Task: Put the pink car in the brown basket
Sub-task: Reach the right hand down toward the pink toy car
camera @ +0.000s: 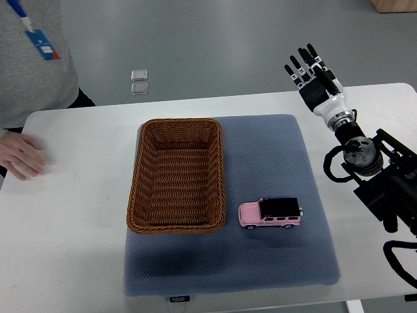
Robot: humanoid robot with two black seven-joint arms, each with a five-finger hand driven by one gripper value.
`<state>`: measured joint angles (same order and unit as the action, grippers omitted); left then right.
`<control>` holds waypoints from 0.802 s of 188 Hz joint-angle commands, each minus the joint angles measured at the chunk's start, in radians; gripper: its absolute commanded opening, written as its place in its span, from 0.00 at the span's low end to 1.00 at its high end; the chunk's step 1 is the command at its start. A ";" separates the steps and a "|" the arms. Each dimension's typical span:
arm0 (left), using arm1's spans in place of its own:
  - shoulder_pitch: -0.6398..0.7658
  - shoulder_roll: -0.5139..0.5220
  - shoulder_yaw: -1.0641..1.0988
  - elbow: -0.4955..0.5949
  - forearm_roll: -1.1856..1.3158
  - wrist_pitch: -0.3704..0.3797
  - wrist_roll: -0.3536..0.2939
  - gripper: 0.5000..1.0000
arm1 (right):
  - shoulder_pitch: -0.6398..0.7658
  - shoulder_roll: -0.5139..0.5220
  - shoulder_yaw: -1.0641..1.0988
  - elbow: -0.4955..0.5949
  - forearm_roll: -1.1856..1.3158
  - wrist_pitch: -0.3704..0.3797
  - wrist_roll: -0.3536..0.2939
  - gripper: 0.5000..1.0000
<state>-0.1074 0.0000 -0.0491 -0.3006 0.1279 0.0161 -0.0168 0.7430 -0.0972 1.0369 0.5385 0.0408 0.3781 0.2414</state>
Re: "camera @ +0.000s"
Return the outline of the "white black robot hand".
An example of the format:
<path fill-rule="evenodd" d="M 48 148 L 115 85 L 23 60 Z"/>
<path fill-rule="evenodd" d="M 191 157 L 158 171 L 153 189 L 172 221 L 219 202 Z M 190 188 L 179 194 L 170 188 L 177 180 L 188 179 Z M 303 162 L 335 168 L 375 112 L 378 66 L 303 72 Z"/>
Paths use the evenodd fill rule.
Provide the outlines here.
<path fill-rule="evenodd" d="M 304 70 L 293 55 L 289 58 L 301 75 L 304 84 L 289 65 L 284 65 L 284 69 L 298 87 L 299 93 L 309 110 L 316 116 L 322 117 L 328 128 L 338 128 L 342 124 L 353 122 L 354 112 L 346 105 L 346 92 L 334 73 L 326 68 L 320 70 L 319 79 L 316 78 L 314 67 L 318 63 L 323 68 L 323 60 L 313 45 L 308 43 L 307 48 L 299 48 L 298 53 L 313 77 Z"/>

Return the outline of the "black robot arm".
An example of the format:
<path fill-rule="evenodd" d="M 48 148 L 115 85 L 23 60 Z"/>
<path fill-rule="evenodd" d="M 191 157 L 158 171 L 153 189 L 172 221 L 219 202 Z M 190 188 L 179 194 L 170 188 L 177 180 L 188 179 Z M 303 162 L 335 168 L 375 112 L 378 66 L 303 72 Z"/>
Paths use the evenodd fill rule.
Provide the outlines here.
<path fill-rule="evenodd" d="M 335 183 L 356 181 L 360 201 L 389 233 L 402 220 L 416 233 L 416 153 L 382 129 L 367 137 L 357 111 L 347 105 L 346 92 L 315 48 L 299 48 L 303 62 L 291 56 L 284 68 L 316 116 L 335 134 L 339 145 L 324 158 L 323 170 Z"/>

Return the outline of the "person's bare hand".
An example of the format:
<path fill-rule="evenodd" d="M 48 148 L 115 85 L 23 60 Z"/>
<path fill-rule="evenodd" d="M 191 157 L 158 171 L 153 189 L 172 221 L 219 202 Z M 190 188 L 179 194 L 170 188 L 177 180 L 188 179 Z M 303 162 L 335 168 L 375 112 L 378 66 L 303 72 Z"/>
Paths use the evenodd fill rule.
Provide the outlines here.
<path fill-rule="evenodd" d="M 6 131 L 1 136 L 1 166 L 19 180 L 44 173 L 47 161 L 42 146 L 32 137 Z"/>

